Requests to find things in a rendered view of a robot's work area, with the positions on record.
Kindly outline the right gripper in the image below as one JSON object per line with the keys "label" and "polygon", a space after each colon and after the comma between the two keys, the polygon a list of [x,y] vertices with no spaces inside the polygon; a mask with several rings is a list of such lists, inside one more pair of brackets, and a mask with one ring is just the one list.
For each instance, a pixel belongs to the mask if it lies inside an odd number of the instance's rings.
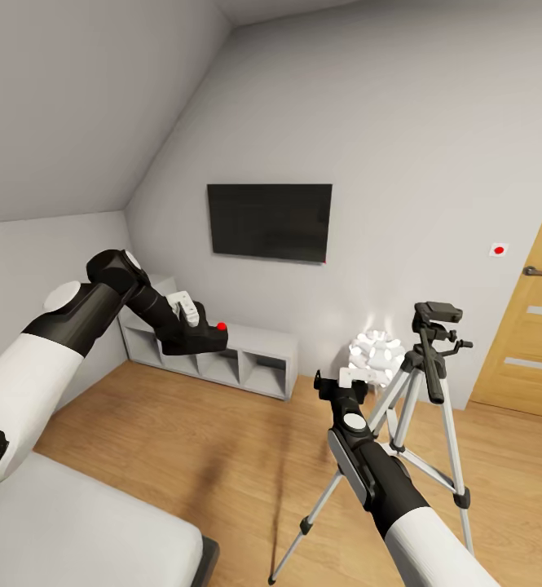
{"label": "right gripper", "polygon": [[321,378],[320,375],[315,376],[314,389],[319,390],[319,399],[331,401],[332,408],[333,404],[341,398],[350,398],[357,405],[363,404],[364,396],[367,394],[365,383],[353,381],[351,388],[342,388],[337,384],[337,380]]}

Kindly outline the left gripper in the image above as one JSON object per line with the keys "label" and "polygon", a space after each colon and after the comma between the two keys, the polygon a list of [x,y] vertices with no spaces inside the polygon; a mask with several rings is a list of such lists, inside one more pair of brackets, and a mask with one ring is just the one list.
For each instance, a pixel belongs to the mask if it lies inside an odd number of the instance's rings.
{"label": "left gripper", "polygon": [[134,311],[134,313],[153,327],[155,338],[159,341],[164,342],[169,339],[184,346],[189,343],[181,332],[183,327],[179,322],[178,314],[173,313],[173,308],[167,302],[166,296],[162,297],[156,292],[156,300],[147,310]]}

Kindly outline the camera tripod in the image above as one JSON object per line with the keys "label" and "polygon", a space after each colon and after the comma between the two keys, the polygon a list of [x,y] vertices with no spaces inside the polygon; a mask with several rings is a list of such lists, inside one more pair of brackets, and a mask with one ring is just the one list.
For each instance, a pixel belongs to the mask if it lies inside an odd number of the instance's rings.
{"label": "camera tripod", "polygon": [[[387,454],[389,456],[404,458],[416,468],[422,470],[429,477],[438,481],[442,486],[452,491],[454,502],[460,509],[465,548],[474,557],[468,519],[468,508],[471,504],[470,492],[463,483],[455,426],[452,417],[452,407],[447,387],[447,370],[444,359],[445,356],[457,354],[460,348],[472,348],[474,344],[461,339],[460,341],[456,341],[453,350],[443,352],[436,351],[432,346],[434,340],[445,341],[445,339],[448,338],[450,342],[455,343],[457,336],[455,329],[448,332],[442,324],[435,323],[434,321],[438,320],[458,324],[464,311],[455,308],[452,303],[431,301],[416,303],[414,308],[416,313],[414,315],[414,320],[412,321],[412,331],[420,334],[421,343],[414,344],[413,350],[406,352],[400,369],[395,374],[392,382],[388,385],[388,388],[381,399],[377,401],[377,406],[373,409],[372,414],[367,420],[367,424],[373,433],[373,438],[377,439],[380,429],[383,427],[383,424],[385,424],[385,421],[387,421],[390,442],[381,445],[387,451]],[[430,401],[433,404],[440,404],[442,408],[443,424],[447,439],[453,480],[425,460],[422,460],[421,457],[411,452],[403,445],[424,375]],[[398,403],[398,399],[408,383],[408,392],[398,422],[394,406]],[[321,509],[323,509],[324,503],[328,500],[334,488],[339,483],[339,480],[345,475],[339,464],[337,467],[338,470],[336,474],[333,476],[328,487],[324,490],[324,493],[316,503],[315,508],[311,511],[310,515],[307,515],[305,519],[301,521],[300,528],[302,530],[298,533],[297,538],[290,546],[289,551],[287,551],[287,554],[280,562],[274,574],[269,577],[269,585],[275,584],[275,579],[289,560],[289,557],[297,548],[300,540],[310,531],[311,527],[313,527],[313,521],[316,519],[316,516]]]}

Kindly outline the digital camera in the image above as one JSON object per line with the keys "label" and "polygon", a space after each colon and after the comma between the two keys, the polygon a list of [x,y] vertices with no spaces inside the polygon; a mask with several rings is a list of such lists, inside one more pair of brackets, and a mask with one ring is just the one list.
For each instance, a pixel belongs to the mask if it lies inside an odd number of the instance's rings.
{"label": "digital camera", "polygon": [[218,323],[217,326],[209,326],[203,303],[196,301],[193,301],[193,303],[199,315],[199,323],[196,327],[189,326],[180,308],[178,312],[178,319],[183,327],[181,332],[189,343],[184,346],[167,339],[161,343],[164,355],[207,354],[227,349],[228,332],[226,324],[222,322]]}

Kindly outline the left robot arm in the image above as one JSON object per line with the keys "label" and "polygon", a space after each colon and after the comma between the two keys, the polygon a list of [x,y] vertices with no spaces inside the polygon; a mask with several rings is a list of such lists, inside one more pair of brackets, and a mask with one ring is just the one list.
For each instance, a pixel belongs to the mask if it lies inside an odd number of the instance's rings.
{"label": "left robot arm", "polygon": [[126,249],[108,249],[87,264],[90,283],[73,280],[52,292],[45,312],[0,354],[0,483],[32,452],[65,388],[95,340],[127,305],[155,338],[186,346],[179,308],[189,326],[199,315],[187,291],[161,296]]}

